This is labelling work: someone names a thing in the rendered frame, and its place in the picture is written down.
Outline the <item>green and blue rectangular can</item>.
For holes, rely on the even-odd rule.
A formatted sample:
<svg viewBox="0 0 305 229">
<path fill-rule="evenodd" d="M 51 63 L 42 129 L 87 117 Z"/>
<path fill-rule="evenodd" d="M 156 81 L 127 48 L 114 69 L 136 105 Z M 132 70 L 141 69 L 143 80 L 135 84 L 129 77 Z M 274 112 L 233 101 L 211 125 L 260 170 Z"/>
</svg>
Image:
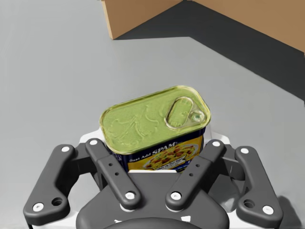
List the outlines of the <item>green and blue rectangular can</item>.
<svg viewBox="0 0 305 229">
<path fill-rule="evenodd" d="M 202 151 L 211 112 L 193 88 L 173 86 L 106 109 L 104 143 L 126 171 L 182 172 Z"/>
</svg>

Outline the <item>tall board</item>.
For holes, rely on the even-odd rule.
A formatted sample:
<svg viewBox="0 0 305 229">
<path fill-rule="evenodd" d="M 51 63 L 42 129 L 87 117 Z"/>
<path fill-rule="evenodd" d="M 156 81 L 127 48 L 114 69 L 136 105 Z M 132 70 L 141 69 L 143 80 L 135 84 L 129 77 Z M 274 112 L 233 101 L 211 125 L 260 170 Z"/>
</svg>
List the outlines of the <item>tall board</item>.
<svg viewBox="0 0 305 229">
<path fill-rule="evenodd" d="M 225 41 L 246 31 L 305 52 L 305 0 L 101 0 L 113 40 L 191 37 Z"/>
</svg>

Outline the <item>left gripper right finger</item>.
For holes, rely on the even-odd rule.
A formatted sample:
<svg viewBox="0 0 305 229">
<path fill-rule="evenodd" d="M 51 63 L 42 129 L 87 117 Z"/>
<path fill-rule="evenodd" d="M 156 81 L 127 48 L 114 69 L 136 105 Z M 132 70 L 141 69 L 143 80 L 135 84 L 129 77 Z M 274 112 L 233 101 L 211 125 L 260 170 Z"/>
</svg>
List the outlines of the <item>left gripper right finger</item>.
<svg viewBox="0 0 305 229">
<path fill-rule="evenodd" d="M 209 141 L 178 177 L 165 197 L 166 206 L 183 210 L 190 203 L 203 180 L 221 171 L 220 159 L 226 152 L 224 143 Z M 238 218 L 246 222 L 280 222 L 283 211 L 257 151 L 250 146 L 235 149 L 234 157 L 244 172 L 245 183 L 236 206 Z"/>
</svg>

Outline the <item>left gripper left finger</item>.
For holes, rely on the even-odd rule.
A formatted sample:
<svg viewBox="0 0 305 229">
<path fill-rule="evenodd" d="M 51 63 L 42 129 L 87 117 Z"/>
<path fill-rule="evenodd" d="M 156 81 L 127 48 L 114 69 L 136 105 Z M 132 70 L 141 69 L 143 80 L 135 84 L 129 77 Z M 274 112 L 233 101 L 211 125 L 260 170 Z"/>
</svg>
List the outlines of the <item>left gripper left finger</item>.
<svg viewBox="0 0 305 229">
<path fill-rule="evenodd" d="M 127 210 L 137 209 L 142 196 L 116 157 L 98 138 L 77 147 L 56 146 L 41 172 L 25 206 L 26 219 L 62 219 L 70 212 L 68 196 L 79 176 L 91 173 L 98 177 L 98 187 L 109 186 Z"/>
</svg>

